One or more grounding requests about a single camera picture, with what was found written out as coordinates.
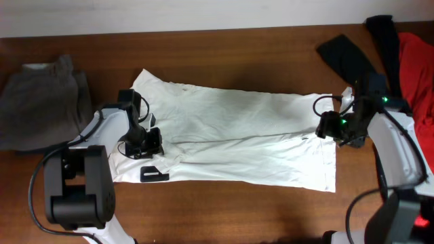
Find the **white polo shirt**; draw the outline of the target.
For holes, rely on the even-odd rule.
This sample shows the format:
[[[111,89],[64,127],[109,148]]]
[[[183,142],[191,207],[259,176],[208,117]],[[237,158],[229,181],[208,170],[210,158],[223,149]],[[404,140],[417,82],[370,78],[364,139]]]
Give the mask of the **white polo shirt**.
[[[319,113],[332,110],[325,94],[270,94],[162,81],[142,71],[133,89],[156,118],[163,152],[129,159],[123,145],[109,164],[116,182],[140,181],[156,167],[170,181],[222,180],[336,190],[336,145],[315,135]]]

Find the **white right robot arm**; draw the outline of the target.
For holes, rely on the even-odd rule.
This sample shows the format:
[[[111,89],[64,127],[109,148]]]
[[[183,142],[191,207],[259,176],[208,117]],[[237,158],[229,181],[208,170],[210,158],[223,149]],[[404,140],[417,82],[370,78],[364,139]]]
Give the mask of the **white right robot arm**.
[[[361,96],[341,112],[320,114],[320,138],[339,146],[371,138],[378,187],[355,197],[348,206],[343,232],[327,231],[322,243],[432,243],[433,172],[418,143],[414,120],[405,101],[387,96]],[[354,206],[379,193],[382,205],[363,230],[351,230]]]

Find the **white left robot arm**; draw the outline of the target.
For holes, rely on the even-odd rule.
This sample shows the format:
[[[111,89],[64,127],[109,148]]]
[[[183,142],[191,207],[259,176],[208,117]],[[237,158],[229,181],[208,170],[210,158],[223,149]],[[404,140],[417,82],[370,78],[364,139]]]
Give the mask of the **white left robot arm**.
[[[63,227],[64,235],[85,237],[90,243],[136,242],[115,217],[109,155],[119,141],[132,159],[150,159],[162,152],[159,129],[139,124],[139,106],[105,106],[81,135],[44,158],[45,215]]]

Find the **black garment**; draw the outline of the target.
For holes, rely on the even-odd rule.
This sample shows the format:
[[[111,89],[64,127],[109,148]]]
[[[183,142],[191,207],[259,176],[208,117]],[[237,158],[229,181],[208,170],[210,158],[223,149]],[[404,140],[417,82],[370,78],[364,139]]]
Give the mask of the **black garment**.
[[[402,97],[399,83],[399,37],[391,15],[372,16],[365,27],[371,34],[382,58],[390,93]],[[346,35],[339,35],[316,48],[322,60],[344,81],[354,85],[356,79],[376,70],[367,56]]]

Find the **grey folded garment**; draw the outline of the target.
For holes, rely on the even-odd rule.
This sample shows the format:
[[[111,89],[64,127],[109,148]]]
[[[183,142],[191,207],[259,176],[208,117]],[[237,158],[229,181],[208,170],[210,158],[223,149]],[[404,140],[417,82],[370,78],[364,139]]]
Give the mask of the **grey folded garment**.
[[[43,150],[76,138],[93,119],[83,71],[69,55],[42,68],[23,67],[1,93],[1,150]]]

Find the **red garment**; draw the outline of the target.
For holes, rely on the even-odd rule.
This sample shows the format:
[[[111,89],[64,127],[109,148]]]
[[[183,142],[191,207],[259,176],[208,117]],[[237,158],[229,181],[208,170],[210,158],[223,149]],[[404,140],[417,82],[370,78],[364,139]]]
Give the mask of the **red garment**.
[[[412,33],[399,33],[399,82],[413,112],[418,143],[433,168],[433,46]]]

